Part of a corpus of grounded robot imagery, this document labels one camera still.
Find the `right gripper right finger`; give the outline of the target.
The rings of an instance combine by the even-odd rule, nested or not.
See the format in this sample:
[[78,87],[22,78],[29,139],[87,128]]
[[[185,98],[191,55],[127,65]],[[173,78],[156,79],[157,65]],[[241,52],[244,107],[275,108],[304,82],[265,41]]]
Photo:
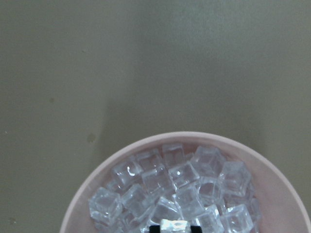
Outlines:
[[202,233],[202,228],[200,226],[191,226],[190,227],[191,233]]

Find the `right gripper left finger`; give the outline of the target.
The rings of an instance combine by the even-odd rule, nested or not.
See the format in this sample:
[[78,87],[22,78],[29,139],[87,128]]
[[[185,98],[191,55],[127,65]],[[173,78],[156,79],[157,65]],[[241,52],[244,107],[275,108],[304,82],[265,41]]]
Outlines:
[[149,233],[161,233],[160,225],[151,225],[149,227]]

